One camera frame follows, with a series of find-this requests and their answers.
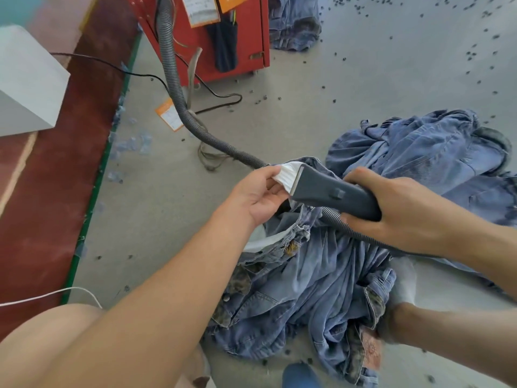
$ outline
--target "left hand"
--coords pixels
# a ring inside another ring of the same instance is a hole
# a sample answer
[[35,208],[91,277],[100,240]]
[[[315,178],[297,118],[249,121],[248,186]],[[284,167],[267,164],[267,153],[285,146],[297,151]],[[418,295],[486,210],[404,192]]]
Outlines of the left hand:
[[254,227],[268,221],[289,197],[284,187],[272,178],[280,169],[280,166],[267,166],[254,170],[236,184],[226,201],[243,208]]

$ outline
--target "green floor edge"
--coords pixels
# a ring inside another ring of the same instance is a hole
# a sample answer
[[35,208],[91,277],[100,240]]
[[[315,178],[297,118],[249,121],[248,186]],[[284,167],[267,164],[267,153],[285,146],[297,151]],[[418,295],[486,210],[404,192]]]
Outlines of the green floor edge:
[[[142,33],[140,32],[134,41],[133,50],[131,52],[131,57],[129,58],[129,62],[127,68],[129,71],[133,70],[133,66],[135,60],[137,59],[138,48],[140,46],[140,40],[142,39]],[[130,75],[126,75],[124,78],[124,85],[122,86],[122,90],[120,92],[120,96],[124,98],[128,91],[129,81],[131,79]],[[117,120],[113,123],[111,127],[111,131],[115,132],[118,128],[120,121]],[[106,147],[104,148],[104,152],[102,154],[99,169],[97,170],[97,175],[95,176],[94,187],[92,190],[92,195],[90,196],[90,200],[88,202],[88,207],[86,209],[85,219],[83,226],[81,227],[81,231],[79,232],[79,238],[77,239],[77,243],[75,244],[75,253],[72,257],[72,263],[70,264],[70,270],[68,271],[68,276],[65,281],[64,289],[67,287],[72,287],[74,285],[75,274],[77,272],[77,267],[79,266],[79,260],[81,259],[81,252],[84,250],[84,242],[86,240],[86,235],[88,233],[88,228],[90,226],[90,221],[92,220],[92,215],[95,208],[95,203],[97,202],[97,197],[99,195],[100,186],[102,184],[102,177],[104,175],[104,170],[106,169],[107,161],[110,157],[111,146],[113,142],[106,140]],[[70,290],[65,291],[63,296],[61,297],[61,305],[68,303],[68,298],[70,297]]]

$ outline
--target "pile of denim clothing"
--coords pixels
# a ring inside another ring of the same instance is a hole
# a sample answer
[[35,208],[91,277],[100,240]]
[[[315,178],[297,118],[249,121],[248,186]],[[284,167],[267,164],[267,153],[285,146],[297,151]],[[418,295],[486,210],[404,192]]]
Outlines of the pile of denim clothing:
[[269,43],[281,50],[302,51],[322,31],[318,0],[268,0]]
[[[332,144],[325,166],[312,157],[297,160],[339,179],[357,166],[411,177],[489,221],[513,226],[517,176],[505,171],[510,155],[507,138],[481,127],[474,112],[439,110],[381,125],[362,121]],[[396,280],[386,267],[390,255],[320,216],[320,208],[289,202],[256,229],[207,333],[230,354],[261,359],[307,326],[330,374],[376,386],[377,374],[363,366],[361,335],[377,325]]]

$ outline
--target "black fabric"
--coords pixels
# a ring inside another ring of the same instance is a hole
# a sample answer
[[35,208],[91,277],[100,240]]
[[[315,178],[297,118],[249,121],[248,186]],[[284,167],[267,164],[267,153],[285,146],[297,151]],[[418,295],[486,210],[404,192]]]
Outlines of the black fabric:
[[219,72],[229,72],[237,67],[237,22],[235,25],[226,16],[219,23],[206,26],[214,45],[216,68]]

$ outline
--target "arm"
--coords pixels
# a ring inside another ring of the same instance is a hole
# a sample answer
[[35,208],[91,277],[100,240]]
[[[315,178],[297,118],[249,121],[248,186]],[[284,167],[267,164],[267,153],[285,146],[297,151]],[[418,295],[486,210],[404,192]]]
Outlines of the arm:
[[459,261],[517,300],[517,230],[489,223],[410,178],[358,168],[345,181],[370,189],[383,213],[380,222],[342,214],[353,230],[402,250]]
[[255,170],[185,247],[53,363],[40,387],[172,387],[221,298],[253,229],[287,197]]

